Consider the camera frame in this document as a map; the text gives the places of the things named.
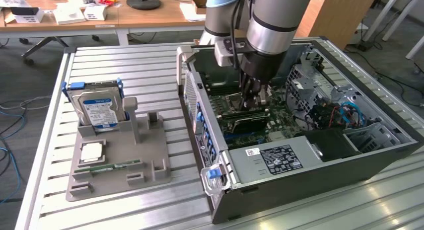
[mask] green circuit board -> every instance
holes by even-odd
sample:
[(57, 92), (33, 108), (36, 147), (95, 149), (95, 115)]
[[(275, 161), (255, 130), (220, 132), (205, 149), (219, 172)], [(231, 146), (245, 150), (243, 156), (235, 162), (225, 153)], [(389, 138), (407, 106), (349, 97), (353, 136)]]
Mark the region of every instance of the green circuit board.
[(289, 139), (301, 131), (279, 90), (271, 90), (267, 107), (248, 111), (239, 111), (240, 93), (209, 96), (209, 100), (229, 150)]

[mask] metal slotted table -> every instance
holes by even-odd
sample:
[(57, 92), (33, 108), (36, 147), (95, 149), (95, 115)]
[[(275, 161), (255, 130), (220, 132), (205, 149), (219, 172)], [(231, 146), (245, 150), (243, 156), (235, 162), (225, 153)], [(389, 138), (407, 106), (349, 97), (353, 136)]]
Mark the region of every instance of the metal slotted table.
[[(424, 135), (424, 121), (356, 63), (315, 38), (399, 115)], [(368, 181), (343, 187), (245, 218), (211, 224), (183, 110), (176, 90), (176, 49), (192, 43), (77, 48), (64, 54), (51, 107), (17, 218), (16, 229), (391, 229), (424, 226), (424, 151), (395, 162)], [(324, 63), (328, 76), (344, 77)], [(61, 95), (63, 81), (120, 77), (125, 96), (136, 96), (137, 115), (164, 117), (172, 169), (168, 184), (67, 202), (65, 188), (77, 115)]]

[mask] floor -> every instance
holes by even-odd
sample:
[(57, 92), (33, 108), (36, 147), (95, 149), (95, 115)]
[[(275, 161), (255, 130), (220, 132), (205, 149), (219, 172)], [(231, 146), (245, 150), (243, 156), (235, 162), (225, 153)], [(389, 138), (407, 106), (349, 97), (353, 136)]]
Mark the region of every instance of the floor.
[[(380, 10), (369, 10), (364, 19), (365, 25), (371, 26)], [(164, 42), (185, 42), (192, 41), (193, 38), (200, 37), (201, 32), (163, 32), (157, 33), (153, 37), (153, 33), (145, 33), (141, 36), (133, 36), (139, 43), (164, 43)], [(409, 49), (424, 35), (424, 27), (405, 20), (397, 31), (391, 37), (388, 42), (377, 41), (383, 45), (383, 50), (371, 49), (361, 53), (368, 59), (369, 63), (376, 67), (376, 71), (395, 78), (408, 82), (415, 87), (423, 87), (424, 74), (415, 74), (413, 62), (407, 60)], [(91, 39), (91, 36), (68, 37), (64, 41), (68, 45), (75, 47), (84, 46), (109, 46), (117, 45), (117, 38), (115, 35), (101, 35), (100, 42)], [(40, 39), (29, 39), (31, 43), (36, 43)], [(47, 96), (52, 92), (52, 86), (55, 84), (57, 69), (61, 61), (63, 47), (56, 43), (48, 44), (39, 52), (36, 52), (31, 58), (35, 60), (36, 65), (28, 67), (21, 63), (20, 54), (29, 48), (28, 45), (19, 43), (17, 39), (11, 39), (5, 47), (0, 49), (0, 103), (9, 100), (27, 100), (36, 96)], [(355, 47), (348, 47), (349, 50), (356, 51)], [(364, 59), (357, 54), (349, 54), (352, 59), (359, 65), (369, 72), (373, 73), (373, 69), (367, 65)], [(416, 55), (416, 63), (424, 68), (424, 49)], [(387, 78), (380, 79), (383, 85), (400, 96), (400, 88), (397, 84), (389, 81)], [(417, 91), (405, 88), (405, 99), (411, 103), (419, 104), (424, 102), (423, 97)], [(47, 99), (33, 102), (28, 107), (43, 106), (48, 103)], [(421, 117), (424, 117), (424, 109), (419, 107), (411, 107)], [(16, 109), (9, 113), (19, 114), (23, 110)], [(11, 150), (16, 156), (17, 165), (24, 180), (28, 179), (31, 173), (31, 166), (37, 148), (39, 138), (41, 134), (47, 109), (31, 110), (27, 114), (27, 124), (21, 131), (7, 139)], [(13, 118), (0, 115), (0, 129), (3, 130)], [(7, 161), (0, 162), (0, 170), (4, 168)], [(8, 194), (13, 192), (16, 188), (16, 174), (12, 166), (8, 168), (4, 175), (0, 177), (0, 199), (5, 198)], [(23, 198), (25, 190), (25, 184), (20, 188), (13, 198), (17, 202), (4, 203), (0, 205), (0, 229), (13, 229), (16, 218), (20, 209), (19, 198)]]

